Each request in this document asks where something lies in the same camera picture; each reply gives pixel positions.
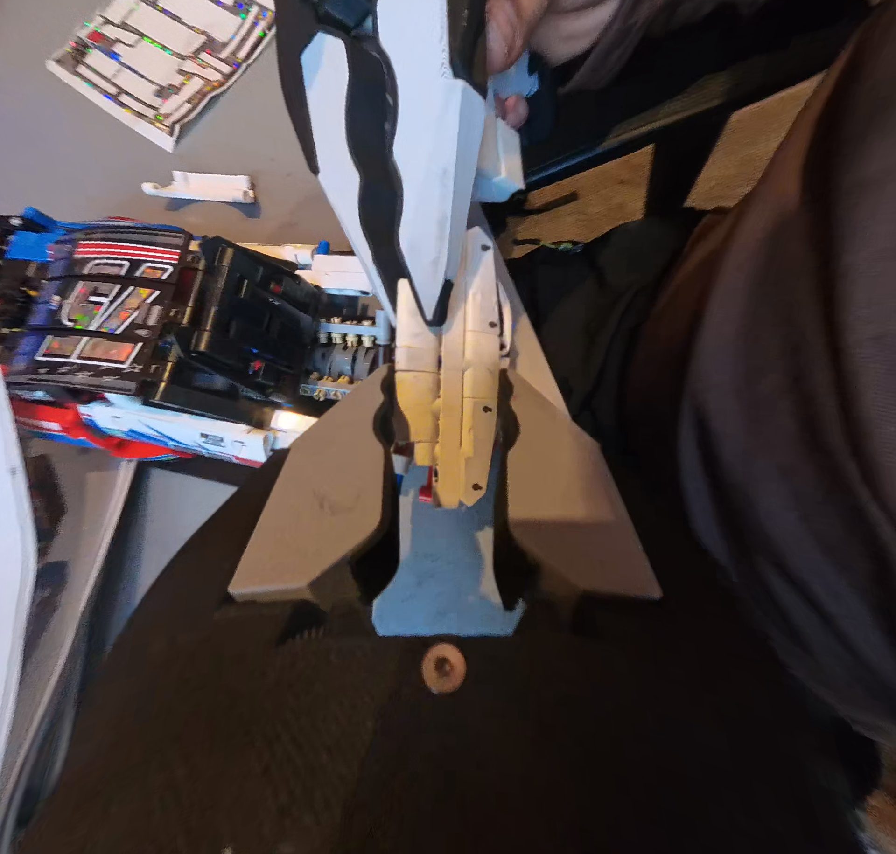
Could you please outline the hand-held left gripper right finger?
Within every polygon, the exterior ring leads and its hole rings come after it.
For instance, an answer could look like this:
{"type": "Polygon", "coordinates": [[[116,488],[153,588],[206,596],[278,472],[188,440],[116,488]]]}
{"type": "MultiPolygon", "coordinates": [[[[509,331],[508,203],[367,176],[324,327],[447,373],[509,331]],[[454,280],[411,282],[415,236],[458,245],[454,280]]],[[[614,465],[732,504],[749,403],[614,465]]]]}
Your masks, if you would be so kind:
{"type": "Polygon", "coordinates": [[[501,372],[494,575],[504,608],[663,593],[599,443],[518,372],[501,372]]]}

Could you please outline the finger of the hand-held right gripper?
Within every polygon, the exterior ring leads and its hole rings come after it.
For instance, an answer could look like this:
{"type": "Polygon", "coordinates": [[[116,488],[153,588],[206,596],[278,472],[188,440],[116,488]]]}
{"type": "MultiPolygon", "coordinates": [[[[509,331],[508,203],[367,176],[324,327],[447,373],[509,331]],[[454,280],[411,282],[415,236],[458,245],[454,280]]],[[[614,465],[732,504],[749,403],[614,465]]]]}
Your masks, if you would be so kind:
{"type": "Polygon", "coordinates": [[[460,265],[485,100],[454,75],[447,0],[377,0],[376,21],[397,89],[400,254],[425,322],[439,327],[460,265]]]}
{"type": "Polygon", "coordinates": [[[397,316],[399,282],[420,313],[399,243],[404,192],[393,145],[397,87],[376,40],[319,31],[301,56],[316,176],[383,306],[397,316]]]}

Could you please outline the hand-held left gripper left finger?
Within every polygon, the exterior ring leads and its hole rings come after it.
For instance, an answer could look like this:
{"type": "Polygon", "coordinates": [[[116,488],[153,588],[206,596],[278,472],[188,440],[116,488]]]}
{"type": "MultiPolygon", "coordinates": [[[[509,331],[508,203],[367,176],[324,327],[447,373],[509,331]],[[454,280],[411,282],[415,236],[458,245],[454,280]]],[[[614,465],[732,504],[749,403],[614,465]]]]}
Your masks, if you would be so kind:
{"type": "Polygon", "coordinates": [[[399,565],[394,370],[353,389],[289,448],[238,563],[238,602],[374,602],[399,565]]]}

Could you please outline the white curved toy brick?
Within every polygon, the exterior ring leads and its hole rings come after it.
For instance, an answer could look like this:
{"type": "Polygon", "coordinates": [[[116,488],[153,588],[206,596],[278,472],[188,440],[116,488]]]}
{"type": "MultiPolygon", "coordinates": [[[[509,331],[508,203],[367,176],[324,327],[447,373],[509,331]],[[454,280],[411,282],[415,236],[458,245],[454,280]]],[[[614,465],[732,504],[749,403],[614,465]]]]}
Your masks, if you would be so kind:
{"type": "Polygon", "coordinates": [[[257,196],[251,176],[173,170],[165,183],[144,181],[143,194],[160,199],[252,205],[257,196]]]}

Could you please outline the holographic sticker sheet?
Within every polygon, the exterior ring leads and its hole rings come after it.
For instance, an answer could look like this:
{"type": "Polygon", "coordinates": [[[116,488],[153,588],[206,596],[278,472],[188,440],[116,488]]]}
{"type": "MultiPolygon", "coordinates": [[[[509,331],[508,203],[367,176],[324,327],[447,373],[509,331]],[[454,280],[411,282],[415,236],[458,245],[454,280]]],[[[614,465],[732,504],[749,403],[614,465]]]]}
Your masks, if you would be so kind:
{"type": "Polygon", "coordinates": [[[109,0],[47,70],[168,153],[275,33],[274,0],[109,0]]]}

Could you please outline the white toy brick panel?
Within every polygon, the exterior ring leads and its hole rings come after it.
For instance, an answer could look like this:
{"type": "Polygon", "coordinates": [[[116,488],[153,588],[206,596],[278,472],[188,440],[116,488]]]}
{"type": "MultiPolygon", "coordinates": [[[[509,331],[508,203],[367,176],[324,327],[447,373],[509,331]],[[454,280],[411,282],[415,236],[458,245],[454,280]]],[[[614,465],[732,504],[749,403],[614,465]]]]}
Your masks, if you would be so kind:
{"type": "Polygon", "coordinates": [[[471,507],[484,496],[497,439],[500,375],[512,313],[499,281],[504,261],[487,226],[466,232],[445,322],[428,326],[408,279],[396,302],[396,439],[430,469],[431,501],[471,507]]]}

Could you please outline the toy brick race car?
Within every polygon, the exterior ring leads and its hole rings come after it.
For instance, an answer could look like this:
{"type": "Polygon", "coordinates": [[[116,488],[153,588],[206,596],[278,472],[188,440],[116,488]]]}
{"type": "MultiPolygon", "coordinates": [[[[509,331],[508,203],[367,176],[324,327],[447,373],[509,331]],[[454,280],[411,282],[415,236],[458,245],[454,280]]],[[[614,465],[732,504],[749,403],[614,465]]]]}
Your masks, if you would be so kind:
{"type": "Polygon", "coordinates": [[[2,375],[17,423],[114,457],[258,467],[375,370],[396,318],[329,244],[123,218],[2,216],[2,375]]]}

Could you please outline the grey desk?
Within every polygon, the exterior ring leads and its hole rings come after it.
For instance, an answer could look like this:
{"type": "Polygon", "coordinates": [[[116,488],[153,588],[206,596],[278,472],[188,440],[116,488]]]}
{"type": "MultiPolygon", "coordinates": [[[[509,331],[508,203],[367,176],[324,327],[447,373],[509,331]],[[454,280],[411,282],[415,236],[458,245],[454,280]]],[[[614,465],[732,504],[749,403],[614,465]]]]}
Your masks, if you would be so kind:
{"type": "MultiPolygon", "coordinates": [[[[326,242],[331,254],[359,260],[287,109],[276,7],[273,40],[168,153],[47,70],[47,60],[108,2],[2,0],[2,216],[33,208],[62,222],[123,218],[264,248],[326,242]],[[142,182],[165,183],[173,170],[249,175],[256,203],[141,192],[142,182]]],[[[420,504],[413,526],[401,532],[409,549],[398,576],[374,606],[376,629],[388,636],[509,636],[523,605],[506,610],[497,591],[493,474],[479,502],[448,509],[430,501],[428,469],[406,467],[399,486],[420,504]]]]}

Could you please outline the person's right hand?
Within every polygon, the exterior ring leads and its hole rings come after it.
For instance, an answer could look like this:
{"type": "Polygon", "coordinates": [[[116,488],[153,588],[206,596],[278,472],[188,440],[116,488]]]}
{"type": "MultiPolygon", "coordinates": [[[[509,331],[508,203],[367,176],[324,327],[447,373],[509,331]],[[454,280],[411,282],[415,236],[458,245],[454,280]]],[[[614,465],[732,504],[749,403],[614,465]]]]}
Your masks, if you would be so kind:
{"type": "Polygon", "coordinates": [[[508,71],[524,52],[557,67],[586,54],[623,0],[487,0],[487,73],[508,71]]]}

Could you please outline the black mesh office chair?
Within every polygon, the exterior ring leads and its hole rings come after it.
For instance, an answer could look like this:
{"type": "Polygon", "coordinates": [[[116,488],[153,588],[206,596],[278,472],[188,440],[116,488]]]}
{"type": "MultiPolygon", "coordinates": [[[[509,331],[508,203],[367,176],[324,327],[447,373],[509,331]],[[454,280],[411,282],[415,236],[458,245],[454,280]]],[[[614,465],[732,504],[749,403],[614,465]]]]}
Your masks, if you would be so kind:
{"type": "Polygon", "coordinates": [[[552,240],[587,241],[623,223],[683,205],[729,208],[763,175],[825,71],[763,74],[749,62],[705,76],[658,106],[565,154],[532,183],[512,218],[514,251],[552,240]]]}

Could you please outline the black backpack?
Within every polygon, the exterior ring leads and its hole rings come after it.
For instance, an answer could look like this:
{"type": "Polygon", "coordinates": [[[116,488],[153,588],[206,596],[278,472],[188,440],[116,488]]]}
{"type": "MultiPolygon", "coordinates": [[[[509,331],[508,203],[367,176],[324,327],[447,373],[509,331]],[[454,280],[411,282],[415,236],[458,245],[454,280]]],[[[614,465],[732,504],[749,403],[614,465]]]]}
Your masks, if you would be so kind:
{"type": "Polygon", "coordinates": [[[568,411],[607,452],[625,447],[623,392],[639,333],[705,216],[681,208],[506,262],[568,411]]]}

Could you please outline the thick instruction booklet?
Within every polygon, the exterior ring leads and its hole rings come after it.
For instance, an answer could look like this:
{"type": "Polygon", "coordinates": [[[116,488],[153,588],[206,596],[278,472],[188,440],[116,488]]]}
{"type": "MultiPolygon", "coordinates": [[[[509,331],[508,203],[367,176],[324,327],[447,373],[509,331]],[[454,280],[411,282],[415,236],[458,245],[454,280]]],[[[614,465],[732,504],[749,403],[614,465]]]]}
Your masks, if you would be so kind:
{"type": "Polygon", "coordinates": [[[66,568],[56,610],[26,646],[37,603],[39,544],[20,436],[1,394],[1,755],[2,812],[10,808],[73,671],[94,591],[137,464],[100,449],[38,439],[63,500],[49,562],[66,568]]]}

